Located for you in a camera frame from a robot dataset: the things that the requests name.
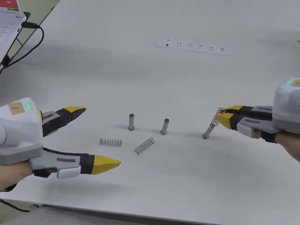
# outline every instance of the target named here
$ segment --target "white desk surface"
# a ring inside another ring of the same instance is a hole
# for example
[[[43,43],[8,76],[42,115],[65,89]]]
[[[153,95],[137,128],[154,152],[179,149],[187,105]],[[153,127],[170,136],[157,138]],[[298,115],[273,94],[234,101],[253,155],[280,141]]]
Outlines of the white desk surface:
[[[220,106],[272,105],[299,76],[297,0],[62,0],[43,44],[0,76],[0,103],[87,111],[45,138],[55,150],[121,161],[98,176],[31,176],[1,198],[220,225],[298,225],[300,164],[279,145],[218,126]],[[233,57],[155,47],[157,38],[227,45]],[[39,40],[39,32],[24,48]],[[128,115],[135,114],[129,132]],[[159,130],[170,119],[168,134]],[[121,138],[122,148],[101,147]],[[143,154],[135,147],[153,137]]]

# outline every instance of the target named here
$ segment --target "electrical outlet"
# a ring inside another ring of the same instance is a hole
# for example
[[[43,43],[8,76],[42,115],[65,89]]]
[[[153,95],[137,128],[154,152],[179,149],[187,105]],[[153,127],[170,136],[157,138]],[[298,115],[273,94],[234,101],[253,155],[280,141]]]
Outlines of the electrical outlet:
[[[166,38],[159,38],[156,40],[155,45],[157,47],[164,47],[164,48],[172,48],[172,49],[181,49],[199,53],[209,53],[209,54],[216,54],[216,55],[225,55],[225,56],[232,56],[232,49],[225,46],[218,46],[218,45],[204,45],[204,44],[197,44],[192,42],[184,42],[184,41],[172,41],[171,39]]]

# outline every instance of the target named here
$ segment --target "metal spring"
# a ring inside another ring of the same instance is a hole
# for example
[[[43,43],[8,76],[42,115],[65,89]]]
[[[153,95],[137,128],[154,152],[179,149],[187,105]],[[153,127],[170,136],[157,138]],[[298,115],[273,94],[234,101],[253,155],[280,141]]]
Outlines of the metal spring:
[[[155,140],[151,137],[148,140],[146,140],[143,144],[141,144],[139,147],[135,149],[136,154],[140,154],[142,151],[146,150],[148,147],[153,145],[155,143]]]
[[[122,146],[122,140],[121,139],[100,138],[99,144],[103,145],[103,146],[121,147]]]
[[[225,108],[218,108],[217,112],[216,112],[216,115],[219,115],[219,114],[222,114],[222,113],[225,113],[226,112],[226,109]],[[211,123],[210,123],[212,126],[216,127],[218,124],[219,124],[219,121],[216,119],[216,116],[214,116],[214,118],[212,119]]]

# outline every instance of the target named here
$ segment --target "cylindrical metal rod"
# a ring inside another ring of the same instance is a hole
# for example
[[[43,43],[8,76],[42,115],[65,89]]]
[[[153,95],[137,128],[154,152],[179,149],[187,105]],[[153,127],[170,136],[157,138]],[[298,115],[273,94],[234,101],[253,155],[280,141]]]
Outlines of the cylindrical metal rod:
[[[209,136],[210,136],[210,134],[211,134],[211,132],[212,132],[212,130],[213,130],[215,127],[216,127],[216,126],[215,126],[213,123],[211,123],[210,126],[209,126],[209,127],[207,128],[207,130],[205,131],[205,133],[202,134],[202,138],[203,138],[204,140],[208,139]]]
[[[165,120],[164,120],[164,124],[163,124],[163,128],[161,129],[161,131],[160,131],[160,134],[161,135],[166,135],[167,134],[167,128],[168,128],[168,125],[169,125],[169,119],[168,118],[166,118]]]
[[[133,114],[130,114],[129,115],[129,126],[128,126],[128,130],[130,130],[130,131],[133,131],[135,129],[134,119],[135,119],[135,116]]]

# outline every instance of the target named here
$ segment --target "metal pin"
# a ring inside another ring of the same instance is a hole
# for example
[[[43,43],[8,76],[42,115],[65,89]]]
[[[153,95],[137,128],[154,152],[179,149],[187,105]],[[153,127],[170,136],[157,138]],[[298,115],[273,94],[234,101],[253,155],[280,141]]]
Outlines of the metal pin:
[[[130,131],[133,131],[135,129],[134,119],[135,119],[135,116],[133,114],[130,114],[129,115],[129,126],[128,126],[128,130],[130,130]]]
[[[161,131],[160,131],[160,134],[161,135],[166,135],[167,134],[167,128],[168,128],[168,125],[169,125],[169,119],[168,118],[166,118],[165,120],[164,120],[164,124],[163,124],[163,128],[161,129]]]
[[[225,108],[218,108],[217,112],[216,112],[216,115],[219,115],[219,114],[222,114],[222,113],[225,113],[226,112],[226,109]],[[210,123],[210,126],[207,128],[207,130],[205,131],[204,134],[202,134],[202,138],[204,140],[208,139],[212,130],[219,124],[219,121],[216,119],[216,115],[214,116],[214,118],[212,119],[211,123]]]
[[[211,134],[211,132],[212,132],[212,130],[213,130],[215,127],[216,127],[215,124],[211,123],[210,126],[209,126],[209,127],[207,128],[207,130],[205,131],[205,133],[202,134],[202,138],[203,138],[204,140],[208,139],[209,136],[210,136],[210,134]]]

